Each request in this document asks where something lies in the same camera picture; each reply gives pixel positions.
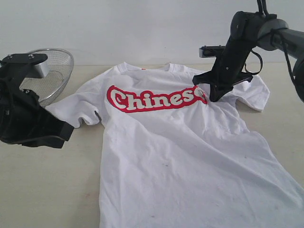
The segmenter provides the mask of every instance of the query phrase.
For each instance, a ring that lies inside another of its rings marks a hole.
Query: metal strainer
[[[42,107],[51,104],[66,87],[73,67],[73,56],[65,50],[56,48],[39,49],[28,54],[46,54],[49,74],[45,78],[25,78],[20,89],[33,90],[39,96]]]

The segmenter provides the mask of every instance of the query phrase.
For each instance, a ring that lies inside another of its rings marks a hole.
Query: t-shirt
[[[254,76],[213,103],[201,73],[122,63],[47,107],[105,127],[100,227],[303,228],[304,189],[236,110],[262,111],[268,88]]]

